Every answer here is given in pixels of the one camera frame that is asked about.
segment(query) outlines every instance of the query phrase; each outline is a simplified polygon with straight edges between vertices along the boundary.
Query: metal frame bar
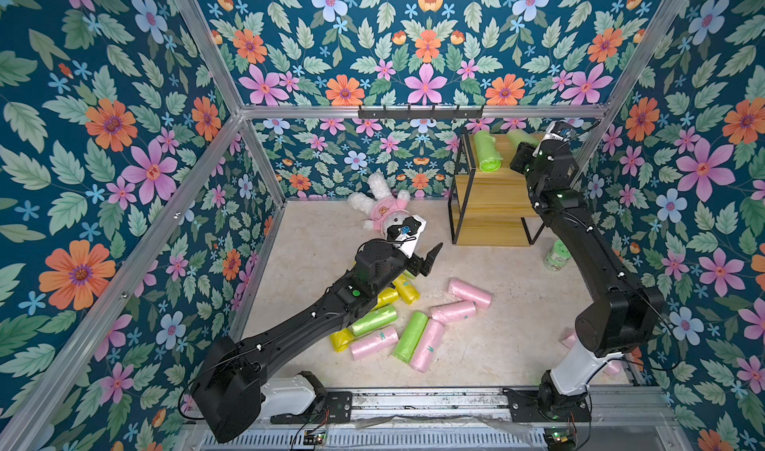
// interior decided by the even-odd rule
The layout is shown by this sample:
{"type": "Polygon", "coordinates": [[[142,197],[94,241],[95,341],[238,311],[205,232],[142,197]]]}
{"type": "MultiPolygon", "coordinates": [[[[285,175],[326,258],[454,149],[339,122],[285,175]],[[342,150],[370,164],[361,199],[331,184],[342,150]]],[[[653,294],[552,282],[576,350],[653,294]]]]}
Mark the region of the metal frame bar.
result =
{"type": "Polygon", "coordinates": [[[659,42],[680,13],[684,3],[685,0],[662,0],[659,4],[651,22],[645,28],[643,40],[637,45],[635,54],[630,58],[626,68],[624,68],[624,71],[619,76],[617,84],[608,96],[606,103],[607,112],[603,117],[603,121],[591,132],[587,140],[585,140],[585,144],[579,149],[576,160],[579,163],[580,169],[575,174],[573,180],[579,178],[587,162],[595,154],[595,150],[598,149],[600,141],[603,140],[603,136],[608,131],[608,127],[616,119],[622,104],[629,98],[637,83],[637,79],[653,57],[656,47],[658,47],[659,42]]]}
{"type": "Polygon", "coordinates": [[[48,366],[47,369],[51,372],[43,376],[29,398],[5,426],[0,434],[0,449],[27,451],[32,447],[43,427],[51,421],[82,374],[82,370],[91,361],[103,337],[112,329],[133,291],[143,280],[151,262],[159,255],[178,226],[178,217],[194,201],[196,194],[210,177],[210,171],[234,140],[240,126],[239,117],[231,117],[207,146],[109,286],[82,318],[82,322],[48,366]]]}

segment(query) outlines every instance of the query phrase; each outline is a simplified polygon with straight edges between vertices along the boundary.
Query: pink garbage bag roll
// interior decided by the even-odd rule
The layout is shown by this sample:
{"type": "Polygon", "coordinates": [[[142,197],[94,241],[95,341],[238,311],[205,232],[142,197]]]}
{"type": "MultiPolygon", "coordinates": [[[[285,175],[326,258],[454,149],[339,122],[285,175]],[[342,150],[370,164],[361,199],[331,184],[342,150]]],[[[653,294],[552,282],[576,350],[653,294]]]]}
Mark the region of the pink garbage bag roll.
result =
{"type": "Polygon", "coordinates": [[[443,337],[443,324],[436,320],[429,320],[425,331],[422,333],[420,342],[417,343],[417,348],[412,355],[412,360],[409,361],[409,366],[420,373],[425,373],[430,368],[430,364],[433,362],[433,355],[441,344],[443,337]]]}
{"type": "Polygon", "coordinates": [[[431,308],[431,318],[441,323],[461,322],[475,315],[475,303],[469,300],[431,308]]]}
{"type": "Polygon", "coordinates": [[[398,333],[392,326],[372,331],[367,336],[350,344],[350,354],[358,361],[398,343],[398,333]]]}
{"type": "Polygon", "coordinates": [[[475,303],[478,308],[487,309],[491,305],[493,295],[471,284],[466,284],[458,278],[452,278],[449,282],[449,293],[463,300],[475,303]]]}

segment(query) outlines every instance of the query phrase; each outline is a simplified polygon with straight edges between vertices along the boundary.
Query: metal grating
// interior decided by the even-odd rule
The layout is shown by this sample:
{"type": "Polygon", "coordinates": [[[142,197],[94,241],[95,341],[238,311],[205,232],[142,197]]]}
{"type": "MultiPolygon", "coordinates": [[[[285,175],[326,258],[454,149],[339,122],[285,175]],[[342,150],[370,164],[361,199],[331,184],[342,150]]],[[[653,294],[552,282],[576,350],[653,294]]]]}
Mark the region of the metal grating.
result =
{"type": "MultiPolygon", "coordinates": [[[[290,439],[297,429],[248,429],[232,441],[218,444],[211,432],[206,432],[200,451],[246,451],[251,449],[290,449],[290,439]]],[[[531,443],[488,427],[476,428],[374,428],[330,429],[321,449],[546,449],[541,428],[530,435],[531,443]]],[[[303,445],[298,437],[295,450],[313,449],[303,445]]]]}

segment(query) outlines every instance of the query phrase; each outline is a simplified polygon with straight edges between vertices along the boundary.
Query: floor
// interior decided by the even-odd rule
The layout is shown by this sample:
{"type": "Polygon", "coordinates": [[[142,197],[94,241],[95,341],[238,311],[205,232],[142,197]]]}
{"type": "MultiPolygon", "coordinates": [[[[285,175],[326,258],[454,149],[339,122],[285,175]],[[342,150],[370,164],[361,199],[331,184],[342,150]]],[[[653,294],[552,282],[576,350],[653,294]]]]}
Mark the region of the floor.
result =
{"type": "MultiPolygon", "coordinates": [[[[533,247],[459,247],[451,244],[445,201],[412,201],[408,210],[428,221],[416,252],[425,255],[440,241],[444,247],[431,275],[413,282],[422,298],[411,306],[395,303],[399,334],[413,312],[458,301],[446,293],[453,276],[494,293],[491,308],[447,325],[443,344],[425,374],[389,356],[390,351],[353,361],[350,351],[336,353],[326,338],[276,376],[312,371],[329,388],[538,384],[544,371],[565,356],[568,349],[560,339],[591,303],[573,262],[560,272],[548,271],[542,264],[555,236],[545,230],[533,247]]],[[[266,331],[311,305],[350,268],[358,246],[377,236],[363,230],[363,219],[343,201],[290,202],[244,337],[266,331]]],[[[530,222],[530,227],[539,223],[530,222]]],[[[623,371],[613,378],[601,373],[593,380],[626,382],[623,371]]]]}

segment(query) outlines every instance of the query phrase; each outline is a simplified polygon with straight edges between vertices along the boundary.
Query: plush bunny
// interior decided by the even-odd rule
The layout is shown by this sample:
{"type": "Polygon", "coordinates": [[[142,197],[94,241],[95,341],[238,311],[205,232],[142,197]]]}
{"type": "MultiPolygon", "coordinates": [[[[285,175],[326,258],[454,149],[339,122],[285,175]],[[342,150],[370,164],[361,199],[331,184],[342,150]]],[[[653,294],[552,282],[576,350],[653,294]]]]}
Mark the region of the plush bunny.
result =
{"type": "Polygon", "coordinates": [[[369,188],[375,198],[354,192],[348,197],[348,203],[369,216],[369,220],[364,221],[364,228],[377,230],[385,237],[388,227],[403,223],[409,216],[409,212],[406,211],[409,191],[401,190],[398,197],[394,197],[384,175],[379,172],[369,176],[369,188]]]}

